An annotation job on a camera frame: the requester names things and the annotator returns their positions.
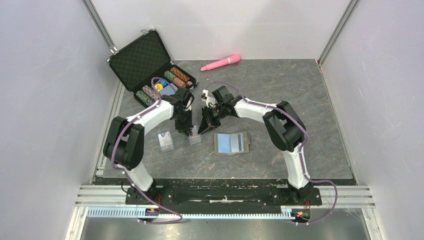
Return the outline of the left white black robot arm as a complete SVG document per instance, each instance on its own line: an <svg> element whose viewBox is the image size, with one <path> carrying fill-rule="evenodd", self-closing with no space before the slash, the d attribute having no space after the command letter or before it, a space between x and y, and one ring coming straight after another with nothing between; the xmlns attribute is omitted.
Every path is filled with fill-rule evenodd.
<svg viewBox="0 0 424 240"><path fill-rule="evenodd" d="M110 160L112 168L123 171L145 204L151 204L157 198L157 190L152 187L155 181L142 162L145 135L160 123L173 120L179 133L192 136L193 101L193 94L179 87L172 95L160 96L145 110L127 118L116 116L110 123L103 155Z"/></svg>

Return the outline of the clear acrylic card stand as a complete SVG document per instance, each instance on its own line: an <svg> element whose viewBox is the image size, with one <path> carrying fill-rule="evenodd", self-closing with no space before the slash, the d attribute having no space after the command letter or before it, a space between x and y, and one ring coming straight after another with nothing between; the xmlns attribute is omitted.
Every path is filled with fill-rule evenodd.
<svg viewBox="0 0 424 240"><path fill-rule="evenodd" d="M166 152L169 152L169 151L173 151L175 149L179 149L179 148L184 148L184 147L191 146L190 143L189 143L189 139L188 139L187 136L185 136L185 135L183 135L183 134L181 134L181 133L179 133L177 131L173 131L173 132L169 131L169 132L172 135L173 148L162 149L160 147L160 143L159 143L159 140L158 140L158 134L156 135L157 136L157 140L158 140L158 144L159 144L159 148L160 148L160 150L163 153L166 153Z"/></svg>

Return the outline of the beige leather card holder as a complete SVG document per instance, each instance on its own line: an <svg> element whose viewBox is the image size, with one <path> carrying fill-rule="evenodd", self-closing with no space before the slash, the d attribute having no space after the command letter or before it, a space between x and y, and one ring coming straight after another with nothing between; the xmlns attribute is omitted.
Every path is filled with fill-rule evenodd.
<svg viewBox="0 0 424 240"><path fill-rule="evenodd" d="M215 155L238 155L249 152L250 139L246 131L231 134L214 134Z"/></svg>

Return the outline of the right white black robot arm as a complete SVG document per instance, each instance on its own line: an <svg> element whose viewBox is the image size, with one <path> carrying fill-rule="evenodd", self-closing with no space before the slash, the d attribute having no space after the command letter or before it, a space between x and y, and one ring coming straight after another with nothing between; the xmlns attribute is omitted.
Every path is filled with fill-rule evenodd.
<svg viewBox="0 0 424 240"><path fill-rule="evenodd" d="M221 126L225 117L246 118L263 123L271 142L282 151L288 171L289 199L302 204L313 189L307 171L303 146L306 141L305 125L287 101L278 104L253 101L243 95L233 96L225 86L201 95L206 103L198 129L204 134Z"/></svg>

